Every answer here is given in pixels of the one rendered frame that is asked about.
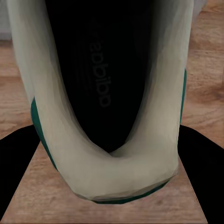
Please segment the gym shoe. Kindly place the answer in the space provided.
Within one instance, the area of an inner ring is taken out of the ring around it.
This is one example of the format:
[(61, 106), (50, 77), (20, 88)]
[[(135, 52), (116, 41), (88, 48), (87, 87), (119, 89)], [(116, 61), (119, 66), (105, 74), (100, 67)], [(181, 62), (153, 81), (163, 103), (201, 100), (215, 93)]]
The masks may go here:
[(72, 192), (124, 204), (178, 172), (194, 0), (6, 0), (32, 122)]

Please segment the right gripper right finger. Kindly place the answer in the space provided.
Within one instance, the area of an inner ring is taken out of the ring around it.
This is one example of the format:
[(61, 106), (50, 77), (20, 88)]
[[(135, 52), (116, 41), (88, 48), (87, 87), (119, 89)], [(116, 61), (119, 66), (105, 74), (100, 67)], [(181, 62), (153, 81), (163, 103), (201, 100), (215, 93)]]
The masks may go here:
[(183, 125), (177, 149), (208, 224), (224, 224), (224, 149)]

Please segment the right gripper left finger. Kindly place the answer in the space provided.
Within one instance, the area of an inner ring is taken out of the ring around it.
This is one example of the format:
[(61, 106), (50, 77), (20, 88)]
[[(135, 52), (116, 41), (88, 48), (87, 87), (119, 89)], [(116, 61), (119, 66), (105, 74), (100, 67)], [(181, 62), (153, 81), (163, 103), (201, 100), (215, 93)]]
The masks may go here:
[(40, 143), (35, 126), (0, 140), (0, 221)]

